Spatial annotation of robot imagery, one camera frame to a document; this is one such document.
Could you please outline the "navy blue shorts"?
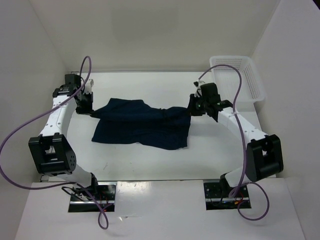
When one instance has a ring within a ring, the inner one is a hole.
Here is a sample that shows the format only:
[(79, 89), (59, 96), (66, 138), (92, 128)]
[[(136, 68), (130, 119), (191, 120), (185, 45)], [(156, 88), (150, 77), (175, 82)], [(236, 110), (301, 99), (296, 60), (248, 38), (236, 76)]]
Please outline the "navy blue shorts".
[(141, 99), (111, 98), (91, 116), (98, 119), (94, 143), (139, 143), (170, 151), (188, 146), (191, 116), (185, 107), (154, 108)]

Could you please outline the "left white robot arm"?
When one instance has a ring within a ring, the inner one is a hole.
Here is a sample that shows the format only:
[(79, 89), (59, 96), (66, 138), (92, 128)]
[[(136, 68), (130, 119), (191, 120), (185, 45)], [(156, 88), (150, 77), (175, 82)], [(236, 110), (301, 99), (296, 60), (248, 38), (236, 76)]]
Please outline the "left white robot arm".
[(94, 200), (100, 194), (95, 175), (77, 164), (76, 153), (67, 140), (73, 113), (93, 113), (92, 79), (66, 74), (65, 83), (52, 94), (52, 111), (40, 134), (28, 141), (38, 173), (72, 182), (81, 199)]

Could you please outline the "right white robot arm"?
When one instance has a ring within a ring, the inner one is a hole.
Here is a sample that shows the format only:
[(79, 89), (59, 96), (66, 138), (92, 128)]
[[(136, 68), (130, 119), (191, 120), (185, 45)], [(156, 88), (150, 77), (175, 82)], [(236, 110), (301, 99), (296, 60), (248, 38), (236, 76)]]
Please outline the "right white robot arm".
[(219, 191), (223, 196), (234, 196), (239, 185), (256, 183), (284, 170), (282, 145), (277, 135), (256, 128), (233, 103), (222, 100), (215, 83), (199, 80), (193, 84), (196, 92), (189, 96), (189, 114), (213, 118), (241, 140), (244, 150), (242, 166), (220, 176)]

